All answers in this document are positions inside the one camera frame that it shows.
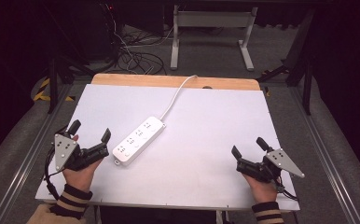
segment striped cuff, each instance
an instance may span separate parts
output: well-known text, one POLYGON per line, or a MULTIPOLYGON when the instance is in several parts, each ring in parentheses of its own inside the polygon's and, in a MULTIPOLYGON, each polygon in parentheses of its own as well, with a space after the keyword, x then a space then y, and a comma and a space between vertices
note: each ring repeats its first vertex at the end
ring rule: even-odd
POLYGON ((86 193, 66 184, 61 197, 49 210, 57 216, 81 219, 91 197, 92 192, 86 193))
POLYGON ((284 223, 279 204, 276 202, 258 203, 252 206, 258 224, 284 223))

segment white metal frame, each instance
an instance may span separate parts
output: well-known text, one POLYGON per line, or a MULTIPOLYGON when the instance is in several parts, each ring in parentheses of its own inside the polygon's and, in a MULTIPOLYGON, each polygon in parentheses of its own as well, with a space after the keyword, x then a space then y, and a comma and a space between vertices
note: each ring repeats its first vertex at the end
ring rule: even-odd
POLYGON ((248 71, 254 71, 253 63, 247 49, 247 43, 252 33, 256 19, 257 7, 251 12, 206 12, 206 11, 178 11, 174 6, 173 11, 173 45, 171 69, 176 70, 179 54, 178 28, 183 27, 246 27, 243 40, 239 40, 244 63, 248 71))

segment power socket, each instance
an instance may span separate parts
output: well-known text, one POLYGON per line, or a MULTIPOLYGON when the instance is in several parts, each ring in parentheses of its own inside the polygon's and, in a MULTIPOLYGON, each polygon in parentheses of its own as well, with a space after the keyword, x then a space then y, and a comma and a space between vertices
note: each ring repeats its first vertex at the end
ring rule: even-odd
POLYGON ((166 125, 157 118, 146 119, 113 149, 114 163, 125 166, 131 164, 162 133, 165 127, 166 125))

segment white tabletop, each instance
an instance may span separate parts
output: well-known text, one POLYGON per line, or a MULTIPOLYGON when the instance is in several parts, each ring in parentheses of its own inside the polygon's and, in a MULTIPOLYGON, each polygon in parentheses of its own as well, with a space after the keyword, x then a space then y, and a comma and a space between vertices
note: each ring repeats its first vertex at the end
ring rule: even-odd
MULTIPOLYGON (((112 149, 150 116, 159 118, 177 88, 87 85, 71 122, 79 119, 81 147, 98 143, 106 128, 110 155, 98 167, 90 200, 94 204, 239 210, 255 204, 231 154, 236 146, 249 161, 262 161, 260 136, 280 148, 262 91, 180 90, 163 121, 163 133, 127 167, 114 164, 112 149)), ((54 173, 54 162, 50 172, 54 173)), ((295 194, 282 171, 286 190, 295 194)), ((51 181, 59 193, 64 178, 51 181)), ((51 201, 43 181, 36 199, 51 201)), ((299 210, 297 202, 278 195, 283 210, 299 210)))

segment hand-mounted device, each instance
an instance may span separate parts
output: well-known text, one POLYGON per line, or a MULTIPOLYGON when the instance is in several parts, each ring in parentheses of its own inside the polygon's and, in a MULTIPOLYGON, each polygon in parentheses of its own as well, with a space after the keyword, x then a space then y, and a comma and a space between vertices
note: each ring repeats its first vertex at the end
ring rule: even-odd
POLYGON ((231 152, 238 161, 236 170, 242 174, 249 175, 260 182, 274 182, 278 192, 283 193, 288 198, 298 201, 297 197, 291 195, 284 189, 281 171, 286 170, 290 174, 302 178, 305 177, 305 175, 298 169, 282 148, 274 150, 261 137, 258 137, 256 142, 264 151, 267 151, 262 162, 251 162, 243 159, 242 154, 234 146, 231 152))
POLYGON ((102 143, 91 148, 80 148, 77 141, 72 139, 72 135, 75 135, 78 128, 81 126, 81 122, 77 119, 73 122, 67 132, 55 133, 55 141, 53 146, 48 152, 45 166, 45 180, 47 181, 48 191, 58 200, 59 195, 53 184, 49 181, 52 175, 48 174, 48 167, 51 161, 52 155, 55 152, 55 169, 57 173, 60 173, 63 169, 70 169, 74 171, 82 170, 88 167, 90 164, 109 155, 107 151, 107 143, 110 140, 111 133, 109 129, 106 129, 104 136, 102 137, 102 143))

